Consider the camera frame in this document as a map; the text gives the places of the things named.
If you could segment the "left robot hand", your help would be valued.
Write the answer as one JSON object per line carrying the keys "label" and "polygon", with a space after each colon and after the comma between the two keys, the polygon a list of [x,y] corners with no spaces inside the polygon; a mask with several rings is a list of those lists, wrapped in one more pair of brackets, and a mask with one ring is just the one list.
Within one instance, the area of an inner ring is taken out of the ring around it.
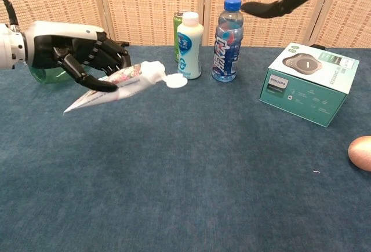
{"label": "left robot hand", "polygon": [[110,76],[131,65],[125,46],[95,25],[35,21],[23,35],[28,69],[40,83],[71,77],[90,90],[114,92],[117,86],[95,78],[86,69],[94,68]]}

